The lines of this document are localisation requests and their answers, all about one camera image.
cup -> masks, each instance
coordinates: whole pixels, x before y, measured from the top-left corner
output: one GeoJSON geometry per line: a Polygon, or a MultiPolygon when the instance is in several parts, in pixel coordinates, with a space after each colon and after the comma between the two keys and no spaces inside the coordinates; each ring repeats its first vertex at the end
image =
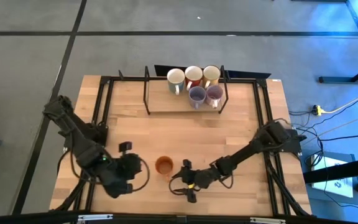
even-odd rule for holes
{"type": "Polygon", "coordinates": [[[178,69],[171,69],[167,74],[169,91],[179,95],[185,86],[185,73],[178,69]]]}
{"type": "Polygon", "coordinates": [[[219,85],[212,85],[206,89],[206,102],[213,108],[218,107],[218,103],[222,97],[223,89],[219,85]]]}
{"type": "Polygon", "coordinates": [[[190,89],[189,91],[189,101],[190,106],[194,109],[198,109],[200,105],[204,103],[204,100],[206,98],[206,92],[203,87],[195,86],[190,89]]]}
{"type": "Polygon", "coordinates": [[[203,86],[208,88],[211,85],[217,85],[219,82],[219,77],[221,76],[221,71],[217,66],[208,65],[204,68],[204,77],[203,77],[203,86]]]}
{"type": "Polygon", "coordinates": [[[168,156],[162,156],[155,161],[155,170],[165,176],[167,181],[170,180],[170,176],[173,170],[173,161],[168,156]]]}
{"type": "Polygon", "coordinates": [[[190,66],[185,70],[186,90],[199,86],[203,79],[203,71],[197,66],[190,66]]]}

wooden table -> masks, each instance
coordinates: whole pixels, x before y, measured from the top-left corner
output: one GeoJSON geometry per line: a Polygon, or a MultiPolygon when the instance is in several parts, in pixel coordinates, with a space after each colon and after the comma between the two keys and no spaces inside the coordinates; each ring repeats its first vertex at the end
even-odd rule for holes
{"type": "MultiPolygon", "coordinates": [[[[75,113],[90,122],[98,92],[100,76],[84,76],[75,113]]],[[[108,118],[107,151],[120,156],[118,144],[133,142],[133,152],[143,158],[150,167],[150,182],[141,191],[109,197],[102,186],[94,192],[92,211],[116,213],[161,213],[187,215],[243,215],[272,216],[263,155],[257,154],[238,165],[234,171],[234,186],[225,189],[214,182],[208,189],[197,193],[198,202],[188,203],[185,196],[169,192],[166,178],[155,170],[160,156],[169,156],[174,162],[173,173],[180,170],[182,160],[189,159],[194,169],[205,169],[215,159],[230,155],[249,143],[258,128],[255,98],[252,85],[228,83],[229,101],[222,112],[177,112],[148,115],[142,101],[143,82],[114,82],[112,102],[108,118]]],[[[274,118],[289,120],[287,103],[280,80],[267,80],[268,92],[274,118]]],[[[267,120],[262,89],[260,97],[267,120]]],[[[101,103],[103,111],[105,90],[101,103]]],[[[292,154],[281,153],[285,183],[304,210],[311,213],[299,160],[292,154]]],[[[50,208],[58,207],[78,182],[71,173],[70,157],[62,161],[50,208]]],[[[146,171],[137,174],[132,181],[134,188],[142,185],[146,171]]],[[[179,180],[173,188],[185,185],[179,180]]],[[[82,196],[81,208],[85,206],[88,186],[82,196]]],[[[282,201],[276,186],[278,208],[282,201]]]]}

